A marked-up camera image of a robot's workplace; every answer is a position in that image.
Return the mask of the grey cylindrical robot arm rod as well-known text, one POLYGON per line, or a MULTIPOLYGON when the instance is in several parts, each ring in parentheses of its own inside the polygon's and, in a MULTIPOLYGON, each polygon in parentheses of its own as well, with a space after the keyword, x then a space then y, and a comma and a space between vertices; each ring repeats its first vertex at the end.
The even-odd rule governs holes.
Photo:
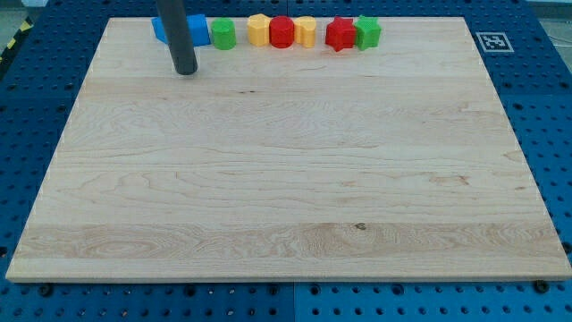
POLYGON ((170 50, 175 71, 180 75, 191 75, 198 70, 192 36, 187 23, 182 0, 156 0, 159 17, 170 50))

